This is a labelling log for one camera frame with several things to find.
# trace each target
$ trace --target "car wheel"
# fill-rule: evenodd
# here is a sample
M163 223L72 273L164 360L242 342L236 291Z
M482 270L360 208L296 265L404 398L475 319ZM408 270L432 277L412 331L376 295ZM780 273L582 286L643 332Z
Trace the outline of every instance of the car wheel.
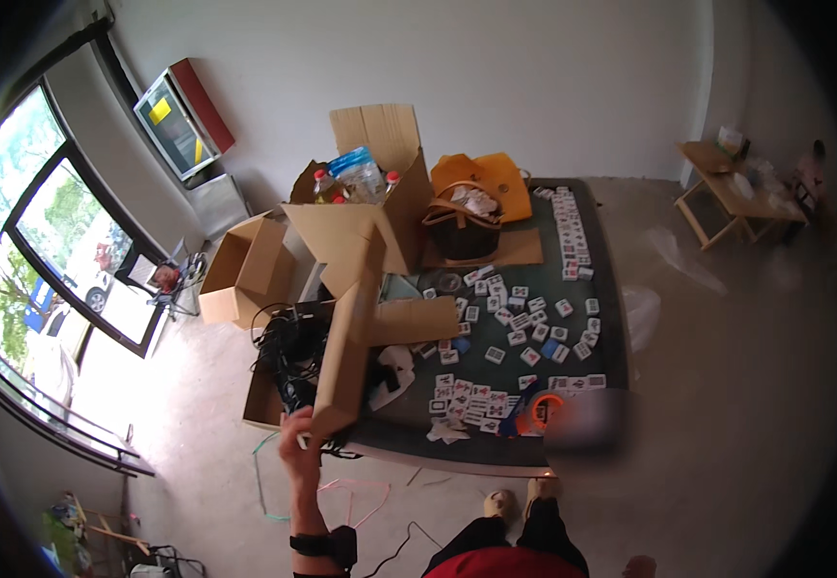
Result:
M91 308L96 314L104 311L104 306L107 304L107 293L103 291L103 289L92 287L88 291L88 295L85 297L85 302L88 304L88 307Z

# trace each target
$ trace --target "person's hand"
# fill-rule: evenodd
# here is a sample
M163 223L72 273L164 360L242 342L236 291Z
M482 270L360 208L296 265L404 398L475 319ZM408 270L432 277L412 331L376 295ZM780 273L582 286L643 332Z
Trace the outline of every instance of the person's hand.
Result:
M304 449L300 447L297 436L309 432L312 425L312 406L294 411L290 415L281 414L281 445L278 454L290 476L293 490L316 493L319 487L319 457L322 440L309 438Z
M656 560L649 556L634 556L621 574L624 578L654 578Z

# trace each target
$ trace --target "yellow sticker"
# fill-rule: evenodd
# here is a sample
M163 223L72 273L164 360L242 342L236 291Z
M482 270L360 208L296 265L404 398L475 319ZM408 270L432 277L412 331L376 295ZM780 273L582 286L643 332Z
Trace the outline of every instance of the yellow sticker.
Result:
M162 98L155 106L152 107L152 110L148 111L148 119L152 121L153 125L157 125L165 117L167 117L170 112L171 107L168 105L168 101Z

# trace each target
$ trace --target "pink string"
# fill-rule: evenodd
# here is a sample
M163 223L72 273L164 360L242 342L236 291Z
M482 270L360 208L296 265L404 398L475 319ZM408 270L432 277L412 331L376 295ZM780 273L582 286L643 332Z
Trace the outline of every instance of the pink string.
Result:
M385 490L383 492L383 499L380 501L379 505L376 508L374 508L373 510L371 510L370 512L368 512L367 515L364 516L361 519L360 522L358 522L354 526L351 526L351 513L354 511L355 493L351 490L350 487L339 486L339 484L354 484L354 485L360 484L360 485L363 485L363 486L382 486L382 487L385 488ZM328 484L326 484L324 486L320 486L319 489L316 490L316 492L319 493L322 490L328 490L328 489L345 489L345 490L348 491L348 515L347 515L347 518L344 521L344 524L348 525L348 526L351 526L352 528L355 528L355 529L357 529L357 526L360 526L360 525L364 524L366 522L367 518L374 515L380 508L382 508L383 504L386 503L386 499L389 498L389 496L390 496L390 485L385 484L383 482L369 482L369 481L365 481L365 480L335 479L335 480L332 480L331 482L329 482Z

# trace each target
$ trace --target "black pants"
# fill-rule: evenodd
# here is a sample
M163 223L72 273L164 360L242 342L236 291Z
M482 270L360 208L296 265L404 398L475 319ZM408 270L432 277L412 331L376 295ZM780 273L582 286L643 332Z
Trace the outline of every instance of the black pants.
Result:
M493 546L511 546L505 540L506 529L502 518L477 518L444 549L432 556L432 561L422 576L459 554ZM521 538L518 538L517 546L556 554L576 566L587 578L589 576L586 559L566 536L566 526L560 519L560 507L554 498L534 500L531 504L528 522L525 523Z

